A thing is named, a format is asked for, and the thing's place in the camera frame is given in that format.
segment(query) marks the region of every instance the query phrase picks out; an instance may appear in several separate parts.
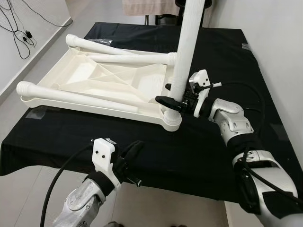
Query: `white pvc pipe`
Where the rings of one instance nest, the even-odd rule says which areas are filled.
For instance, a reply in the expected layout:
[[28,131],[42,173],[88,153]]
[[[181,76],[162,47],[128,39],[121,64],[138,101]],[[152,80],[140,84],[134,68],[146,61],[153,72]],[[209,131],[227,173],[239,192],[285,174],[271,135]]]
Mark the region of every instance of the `white pvc pipe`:
[[125,104],[115,103],[115,102],[93,98],[89,96],[78,95],[71,92],[60,91],[47,87],[41,87],[26,81],[19,82],[17,84],[16,90],[19,95],[26,97],[51,99],[56,101],[97,106],[97,107],[132,112],[132,113],[138,112],[138,108],[136,106],[125,105]]
[[117,62],[117,63],[153,63],[175,65],[177,53],[147,54],[147,55],[88,55],[96,62]]
[[[178,102],[182,101],[182,96],[189,76],[204,3],[205,0],[187,0],[185,4],[177,59],[174,68],[174,77],[169,95]],[[181,120],[180,113],[175,110],[168,109],[164,113],[164,121],[167,124],[178,125],[181,123]]]
[[111,46],[106,46],[103,44],[98,44],[86,39],[81,39],[75,35],[68,34],[65,38],[66,44],[72,47],[81,47],[85,48],[94,52],[99,52],[99,53],[107,53],[107,54],[126,54],[126,55],[131,55],[134,53],[120,50],[115,47]]

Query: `white plastic tray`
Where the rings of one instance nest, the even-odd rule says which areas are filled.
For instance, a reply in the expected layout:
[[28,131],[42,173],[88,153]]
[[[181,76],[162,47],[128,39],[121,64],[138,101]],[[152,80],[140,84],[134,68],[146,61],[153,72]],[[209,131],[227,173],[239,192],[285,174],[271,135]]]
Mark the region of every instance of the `white plastic tray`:
[[94,53],[81,48],[70,48],[37,85],[136,106],[138,107],[137,113],[38,97],[22,96],[21,100],[29,107],[54,106],[156,123],[168,131],[178,129],[178,127],[167,125],[163,121],[161,108],[164,107],[154,101],[155,96],[168,95],[169,91],[165,89],[165,84],[171,81],[173,76],[172,66],[146,63],[96,63],[87,57],[90,54]]

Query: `black clamp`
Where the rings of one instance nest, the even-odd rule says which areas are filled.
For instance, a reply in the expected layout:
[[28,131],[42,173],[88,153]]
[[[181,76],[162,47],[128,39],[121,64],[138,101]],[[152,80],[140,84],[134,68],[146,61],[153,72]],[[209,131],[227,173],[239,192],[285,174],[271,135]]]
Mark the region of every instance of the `black clamp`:
[[192,91],[195,94],[195,96],[198,96],[201,91],[208,89],[208,88],[212,88],[213,86],[214,86],[213,84],[208,85],[208,86],[200,86],[198,83],[194,83],[192,85]]
[[[165,88],[170,90],[171,84],[166,84]],[[183,95],[182,102],[178,102],[175,99],[167,96],[156,96],[155,100],[163,106],[169,109],[176,110],[179,113],[193,113],[195,111],[198,99],[197,95],[193,94],[190,90],[187,90]]]
[[142,181],[129,171],[129,165],[136,159],[143,146],[144,142],[138,140],[130,144],[121,153],[118,151],[116,161],[113,162],[113,172],[120,183],[130,181],[137,187],[141,185]]

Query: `vertical white pipe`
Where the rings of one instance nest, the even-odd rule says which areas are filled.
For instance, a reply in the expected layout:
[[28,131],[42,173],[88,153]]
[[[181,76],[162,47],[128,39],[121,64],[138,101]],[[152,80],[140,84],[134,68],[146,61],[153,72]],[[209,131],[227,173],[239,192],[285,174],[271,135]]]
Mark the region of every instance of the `vertical white pipe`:
[[[200,27],[205,0],[187,0],[183,16],[181,34],[178,45],[174,77],[171,83],[170,97],[182,101],[187,78],[193,59],[196,40]],[[181,123],[181,115],[175,110],[168,109],[164,113],[164,121],[170,125]]]

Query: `white wall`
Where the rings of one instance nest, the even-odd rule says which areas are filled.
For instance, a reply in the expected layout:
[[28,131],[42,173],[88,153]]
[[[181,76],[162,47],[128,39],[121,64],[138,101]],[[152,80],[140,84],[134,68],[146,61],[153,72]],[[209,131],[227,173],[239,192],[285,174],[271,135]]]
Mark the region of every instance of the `white wall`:
[[210,27],[244,32],[303,168],[302,0],[218,0]]
[[[70,18],[65,0],[24,1],[35,11],[56,25],[63,25]],[[11,0],[11,2],[14,6],[15,12],[23,22],[25,29],[30,31],[33,37],[36,39],[37,45],[36,48],[30,46],[30,57],[23,60],[19,57],[14,43],[13,34],[4,30],[3,28],[0,28],[0,96],[11,81],[32,60],[35,54],[37,54],[60,29],[59,27],[44,21],[39,15],[32,12],[21,0]],[[0,4],[8,8],[6,0],[0,0]],[[0,25],[10,28],[1,12]],[[20,23],[18,23],[18,28],[19,30],[22,30],[22,25]],[[27,54],[27,49],[24,48],[23,44],[19,44],[19,47],[20,51],[22,51],[24,55]]]
[[263,227],[254,214],[245,212],[239,204],[224,201],[229,227]]

